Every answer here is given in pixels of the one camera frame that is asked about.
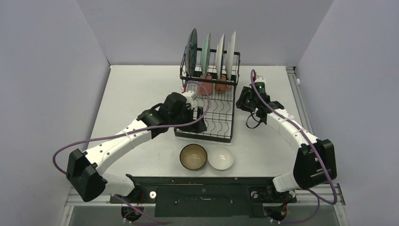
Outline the small orange mug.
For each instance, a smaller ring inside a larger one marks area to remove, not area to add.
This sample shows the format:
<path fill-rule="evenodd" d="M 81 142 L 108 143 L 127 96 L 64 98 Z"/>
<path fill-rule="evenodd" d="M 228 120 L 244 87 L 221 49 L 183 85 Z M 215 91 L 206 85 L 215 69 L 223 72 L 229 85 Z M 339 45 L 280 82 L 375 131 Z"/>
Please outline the small orange mug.
<path fill-rule="evenodd" d="M 221 78 L 219 79 L 219 81 L 227 81 L 227 76 L 225 74 L 221 75 Z M 225 93 L 226 91 L 230 91 L 232 89 L 231 85 L 227 85 L 227 84 L 219 84 L 216 83 L 215 84 L 215 91 L 217 93 Z"/>

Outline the large pink mug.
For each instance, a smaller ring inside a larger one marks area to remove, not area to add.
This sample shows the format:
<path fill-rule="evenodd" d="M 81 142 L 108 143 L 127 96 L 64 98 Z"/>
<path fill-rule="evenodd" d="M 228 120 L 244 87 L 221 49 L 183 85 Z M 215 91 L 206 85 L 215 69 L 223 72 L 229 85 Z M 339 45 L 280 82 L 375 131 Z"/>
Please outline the large pink mug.
<path fill-rule="evenodd" d="M 212 75 L 210 73 L 207 73 L 207 75 L 201 75 L 201 79 L 206 79 L 206 80 L 212 80 Z M 199 95 L 206 96 L 206 93 L 208 93 L 210 96 L 213 94 L 213 87 L 214 84 L 212 82 L 199 82 L 199 86 L 197 88 L 197 92 Z"/>

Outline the black wire dish rack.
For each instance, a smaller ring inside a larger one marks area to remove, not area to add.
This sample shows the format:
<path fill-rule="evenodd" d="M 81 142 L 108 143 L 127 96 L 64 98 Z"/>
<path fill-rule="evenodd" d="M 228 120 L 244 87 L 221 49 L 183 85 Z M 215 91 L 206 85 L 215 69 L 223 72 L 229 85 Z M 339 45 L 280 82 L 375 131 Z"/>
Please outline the black wire dish rack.
<path fill-rule="evenodd" d="M 205 95 L 199 94 L 197 99 L 194 101 L 194 119 L 200 115 L 197 113 L 198 106 L 205 110 L 207 105 L 209 105 L 209 110 L 204 116 L 204 122 L 207 127 L 206 131 L 202 133 L 193 133 L 175 129 L 174 134 L 177 137 L 230 143 L 234 131 L 235 94 L 239 81 L 240 53 L 234 52 L 231 79 L 226 79 L 225 81 L 219 80 L 219 76 L 216 74 L 216 66 L 212 65 L 216 62 L 216 49 L 211 49 L 210 53 L 210 63 L 207 70 L 207 72 L 211 74 L 210 79 L 201 78 L 200 58 L 197 59 L 195 74 L 193 76 L 189 75 L 186 71 L 186 52 L 183 53 L 179 75 L 182 83 L 184 84 L 187 81 L 195 81 L 195 83 L 189 83 L 186 86 L 188 90 L 192 91 L 198 90 L 198 83 L 223 84 L 227 85 L 231 89 L 226 90 L 224 93 L 218 93 L 212 89 L 212 94 L 209 96 L 209 99 L 207 99 Z"/>

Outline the brown black bowl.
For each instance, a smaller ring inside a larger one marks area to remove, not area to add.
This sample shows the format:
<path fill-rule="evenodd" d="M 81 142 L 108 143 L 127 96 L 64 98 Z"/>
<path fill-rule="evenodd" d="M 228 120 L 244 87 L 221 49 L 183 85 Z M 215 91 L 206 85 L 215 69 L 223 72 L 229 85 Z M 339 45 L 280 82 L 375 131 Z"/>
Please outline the brown black bowl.
<path fill-rule="evenodd" d="M 185 169 L 198 171 L 207 163 L 207 152 L 201 145 L 188 144 L 182 148 L 179 160 Z"/>

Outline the red teal plate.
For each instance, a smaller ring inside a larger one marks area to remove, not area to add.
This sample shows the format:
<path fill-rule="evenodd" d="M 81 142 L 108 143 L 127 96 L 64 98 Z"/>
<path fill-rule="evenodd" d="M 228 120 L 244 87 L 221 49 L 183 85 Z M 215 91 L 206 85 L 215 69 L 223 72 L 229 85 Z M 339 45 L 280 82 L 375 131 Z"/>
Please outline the red teal plate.
<path fill-rule="evenodd" d="M 226 55 L 226 77 L 228 80 L 231 80 L 232 75 L 232 65 L 233 65 L 233 58 L 234 58 L 234 50 L 235 50 L 235 40 L 236 40 L 236 31 L 233 32 L 231 39 L 228 43 L 227 48 L 227 55 Z"/>

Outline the white plate blue rim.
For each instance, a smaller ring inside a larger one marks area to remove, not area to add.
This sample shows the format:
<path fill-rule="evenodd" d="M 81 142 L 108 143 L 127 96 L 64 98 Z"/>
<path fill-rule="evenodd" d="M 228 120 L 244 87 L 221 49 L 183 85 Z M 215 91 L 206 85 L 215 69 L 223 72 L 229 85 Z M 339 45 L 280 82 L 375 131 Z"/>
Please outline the white plate blue rim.
<path fill-rule="evenodd" d="M 222 73 L 222 63 L 223 63 L 223 55 L 224 55 L 224 42 L 225 42 L 225 34 L 223 34 L 218 42 L 216 49 L 216 74 L 217 78 L 220 79 Z"/>

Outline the dark blue plate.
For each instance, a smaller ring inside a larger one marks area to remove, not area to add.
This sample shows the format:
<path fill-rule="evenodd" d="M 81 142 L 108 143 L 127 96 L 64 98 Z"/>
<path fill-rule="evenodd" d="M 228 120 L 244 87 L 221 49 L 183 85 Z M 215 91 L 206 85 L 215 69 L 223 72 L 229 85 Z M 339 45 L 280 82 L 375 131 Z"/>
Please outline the dark blue plate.
<path fill-rule="evenodd" d="M 186 73 L 188 76 L 194 75 L 196 62 L 197 62 L 197 47 L 198 47 L 198 35 L 197 29 L 193 28 L 191 31 L 187 45 L 186 45 Z"/>

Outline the white bowl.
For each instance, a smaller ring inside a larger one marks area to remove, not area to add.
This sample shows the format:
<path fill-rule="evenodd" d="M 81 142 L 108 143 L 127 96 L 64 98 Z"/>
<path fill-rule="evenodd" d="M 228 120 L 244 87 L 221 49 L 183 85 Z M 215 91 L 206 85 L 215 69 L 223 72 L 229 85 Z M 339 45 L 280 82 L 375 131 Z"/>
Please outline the white bowl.
<path fill-rule="evenodd" d="M 214 169 L 227 170 L 234 163 L 234 153 L 226 146 L 217 145 L 209 150 L 207 159 Z"/>

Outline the light green flower plate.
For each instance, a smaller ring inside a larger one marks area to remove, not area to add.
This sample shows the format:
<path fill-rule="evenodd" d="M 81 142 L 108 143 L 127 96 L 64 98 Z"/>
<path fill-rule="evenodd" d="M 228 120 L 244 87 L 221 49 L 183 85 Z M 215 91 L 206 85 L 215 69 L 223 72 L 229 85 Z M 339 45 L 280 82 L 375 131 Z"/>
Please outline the light green flower plate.
<path fill-rule="evenodd" d="M 206 76 L 209 57 L 210 57 L 210 41 L 211 41 L 211 33 L 209 33 L 203 41 L 202 51 L 201 51 L 201 72 L 202 75 Z"/>

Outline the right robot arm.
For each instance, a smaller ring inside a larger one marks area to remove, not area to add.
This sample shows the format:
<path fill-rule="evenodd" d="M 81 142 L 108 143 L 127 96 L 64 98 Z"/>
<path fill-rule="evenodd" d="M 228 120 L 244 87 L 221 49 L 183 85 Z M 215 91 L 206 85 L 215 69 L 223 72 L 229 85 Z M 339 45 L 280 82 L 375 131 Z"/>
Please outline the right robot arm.
<path fill-rule="evenodd" d="M 333 143 L 328 139 L 319 139 L 300 126 L 280 102 L 270 100 L 263 83 L 257 82 L 255 87 L 260 96 L 252 87 L 243 87 L 236 107 L 255 114 L 262 123 L 275 129 L 296 154 L 293 169 L 272 180 L 273 184 L 265 189 L 266 197 L 277 201 L 285 191 L 308 189 L 335 179 L 337 170 Z"/>

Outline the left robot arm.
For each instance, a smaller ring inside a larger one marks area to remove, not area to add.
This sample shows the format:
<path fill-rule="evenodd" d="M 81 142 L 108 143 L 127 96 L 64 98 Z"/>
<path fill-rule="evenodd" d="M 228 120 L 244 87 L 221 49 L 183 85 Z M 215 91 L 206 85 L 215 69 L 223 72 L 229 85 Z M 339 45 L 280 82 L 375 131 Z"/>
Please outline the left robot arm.
<path fill-rule="evenodd" d="M 107 169 L 119 158 L 135 147 L 150 141 L 169 128 L 201 133 L 207 128 L 204 123 L 206 110 L 198 107 L 194 117 L 193 102 L 198 97 L 196 91 L 169 94 L 164 103 L 143 111 L 136 119 L 118 134 L 102 137 L 101 144 L 69 154 L 66 178 L 84 202 L 90 202 L 99 195 L 121 195 L 128 202 L 140 198 L 140 189 L 128 176 L 107 174 Z"/>

